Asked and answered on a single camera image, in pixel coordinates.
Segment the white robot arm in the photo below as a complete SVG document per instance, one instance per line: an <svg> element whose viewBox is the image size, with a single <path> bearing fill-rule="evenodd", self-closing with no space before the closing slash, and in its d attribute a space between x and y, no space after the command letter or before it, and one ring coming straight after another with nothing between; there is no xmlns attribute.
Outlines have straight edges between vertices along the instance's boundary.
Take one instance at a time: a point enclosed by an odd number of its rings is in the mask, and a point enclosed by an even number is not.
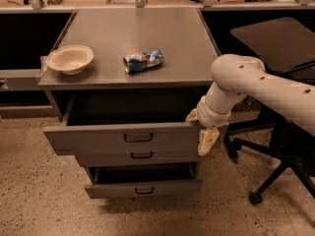
<svg viewBox="0 0 315 236"><path fill-rule="evenodd" d="M188 122L199 122L198 154L206 155L228 124L231 109L246 96L271 108L286 120L315 136L315 87L268 74L254 57L224 54L210 69L213 82L190 114Z"/></svg>

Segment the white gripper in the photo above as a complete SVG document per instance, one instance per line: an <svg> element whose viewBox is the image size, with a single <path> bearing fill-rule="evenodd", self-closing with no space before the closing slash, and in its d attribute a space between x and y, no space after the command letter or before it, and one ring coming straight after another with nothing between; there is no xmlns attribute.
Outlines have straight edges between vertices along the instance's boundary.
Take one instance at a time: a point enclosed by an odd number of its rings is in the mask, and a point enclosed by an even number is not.
<svg viewBox="0 0 315 236"><path fill-rule="evenodd" d="M229 109L224 113L218 113L208 106L205 96L201 97L197 107L186 116L187 122L199 120L200 124L207 128L201 130L199 134L198 154L200 156L206 155L211 150L220 136L220 131L217 128L227 125L229 116Z"/></svg>

